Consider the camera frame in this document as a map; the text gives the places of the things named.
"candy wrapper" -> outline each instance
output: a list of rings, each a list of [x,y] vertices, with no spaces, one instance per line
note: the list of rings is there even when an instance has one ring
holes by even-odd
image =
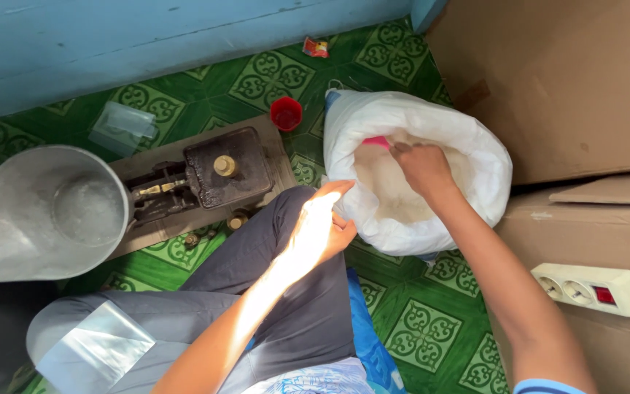
[[[316,41],[310,37],[305,37],[303,43],[303,52],[306,55],[313,58],[329,58],[330,54],[327,52],[327,41]]]

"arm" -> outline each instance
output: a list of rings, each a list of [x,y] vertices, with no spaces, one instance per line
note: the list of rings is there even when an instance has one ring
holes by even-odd
[[[350,181],[329,182],[303,205],[283,253],[176,359],[152,394],[218,391],[257,327],[284,292],[354,239],[354,222],[344,221],[332,212],[333,204],[353,185]]]
[[[407,182],[439,216],[468,261],[483,297],[510,340],[517,381],[551,379],[596,394],[582,349],[563,314],[468,204],[451,178],[441,148],[397,144],[390,152]]]

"green tile floor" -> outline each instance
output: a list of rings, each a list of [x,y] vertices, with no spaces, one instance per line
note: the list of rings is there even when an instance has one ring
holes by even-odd
[[[302,124],[283,134],[285,149],[298,183],[318,186],[324,173],[324,93],[331,80],[359,91],[398,90],[451,105],[428,47],[406,20],[327,39],[327,59],[310,58],[301,44],[294,44],[2,117],[0,163],[40,144],[71,144],[106,161],[117,160],[88,140],[109,100],[157,116],[159,133],[141,141],[138,151],[144,151],[258,116],[275,99],[289,95],[302,103],[304,113]],[[63,293],[104,285],[175,290],[230,233],[224,223],[211,227],[218,236],[190,252],[183,236],[176,237],[61,283]],[[508,393],[482,295],[458,252],[442,253],[433,269],[415,257],[382,255],[358,238],[345,254],[361,277],[377,333],[409,393]],[[25,393],[55,390],[38,376]]]

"red switch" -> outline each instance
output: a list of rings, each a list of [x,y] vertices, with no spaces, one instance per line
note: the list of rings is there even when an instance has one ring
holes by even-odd
[[[597,287],[592,286],[594,292],[597,294],[597,300],[599,302],[603,302],[605,304],[616,305],[617,302],[614,301],[614,296],[612,296],[612,292],[609,291],[607,287]]]

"forearm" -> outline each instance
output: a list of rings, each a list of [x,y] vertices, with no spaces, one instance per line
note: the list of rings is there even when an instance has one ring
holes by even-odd
[[[582,350],[563,314],[517,256],[458,189],[428,193],[427,200],[465,256],[483,297],[507,333],[515,375],[527,376],[522,368],[531,371],[529,375],[541,371],[542,376],[533,377],[563,381],[592,392],[594,385]],[[572,365],[572,369],[560,363]]]
[[[267,270],[176,359],[152,394],[214,394],[288,287]]]

